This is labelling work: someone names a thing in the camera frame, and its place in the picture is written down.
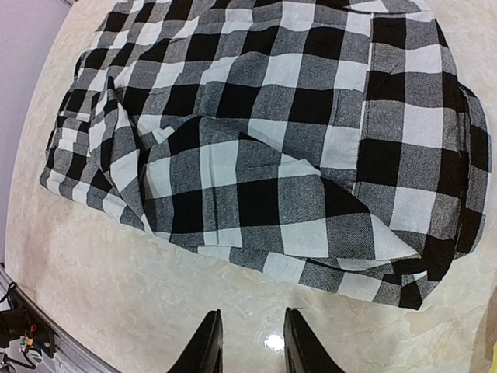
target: metal frame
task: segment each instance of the metal frame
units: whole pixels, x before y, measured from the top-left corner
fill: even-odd
[[[12,279],[0,267],[0,289],[3,293]],[[57,352],[54,357],[55,371],[67,373],[91,372],[91,373],[120,373],[118,370],[107,364],[93,352],[81,345],[72,336],[67,334],[57,323],[43,312],[28,296],[19,288],[17,294],[44,320],[55,332],[55,344]]]

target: plaid shirt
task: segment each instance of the plaid shirt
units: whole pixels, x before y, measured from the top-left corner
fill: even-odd
[[[417,309],[479,239],[490,137],[422,0],[117,2],[41,183],[195,253]]]

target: wall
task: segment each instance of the wall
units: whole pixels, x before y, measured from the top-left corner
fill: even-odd
[[[10,181],[24,118],[68,10],[60,0],[0,2],[0,261],[4,258]]]

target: flannel shirt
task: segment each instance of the flannel shirt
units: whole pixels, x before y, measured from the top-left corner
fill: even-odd
[[[481,235],[490,147],[423,0],[118,1],[40,182],[192,252],[418,309]]]

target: cable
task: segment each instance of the cable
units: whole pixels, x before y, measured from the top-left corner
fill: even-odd
[[[3,302],[5,302],[8,299],[9,300],[9,304],[10,304],[10,297],[11,297],[12,293],[14,292],[14,290],[16,288],[17,288],[17,284],[15,282],[11,282],[9,284],[9,287],[7,288],[7,292],[2,297],[2,299],[0,299],[0,303],[3,303]]]
[[[30,369],[32,371],[35,370],[36,365],[28,358],[28,355],[26,353],[23,353],[23,355],[24,355],[24,358],[26,359],[26,361],[28,362],[28,364],[23,363],[21,361],[18,361],[16,359],[11,359],[6,353],[4,353],[4,355],[3,355],[2,364],[10,363],[10,364],[18,365],[18,366],[26,368],[26,369]]]

